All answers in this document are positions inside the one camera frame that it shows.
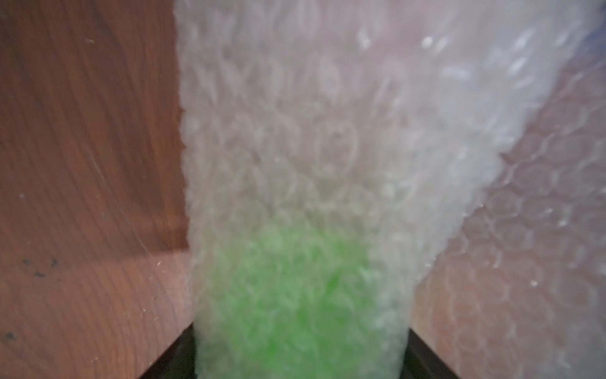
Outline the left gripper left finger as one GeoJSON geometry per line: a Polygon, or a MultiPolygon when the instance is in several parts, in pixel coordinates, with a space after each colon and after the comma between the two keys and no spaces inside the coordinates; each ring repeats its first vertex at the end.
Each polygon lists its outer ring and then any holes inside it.
{"type": "Polygon", "coordinates": [[[193,324],[140,376],[140,379],[194,379],[196,341],[193,324]]]}

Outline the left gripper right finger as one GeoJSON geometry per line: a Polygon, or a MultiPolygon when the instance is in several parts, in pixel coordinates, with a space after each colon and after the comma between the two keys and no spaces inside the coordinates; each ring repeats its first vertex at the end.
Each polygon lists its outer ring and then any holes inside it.
{"type": "Polygon", "coordinates": [[[411,328],[400,379],[459,379],[411,328]]]}

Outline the green plastic wine glass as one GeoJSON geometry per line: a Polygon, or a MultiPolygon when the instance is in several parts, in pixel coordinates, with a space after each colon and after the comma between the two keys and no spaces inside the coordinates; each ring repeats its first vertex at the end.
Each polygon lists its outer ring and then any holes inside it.
{"type": "Polygon", "coordinates": [[[355,235],[266,227],[205,275],[201,378],[395,378],[382,268],[355,235]]]}

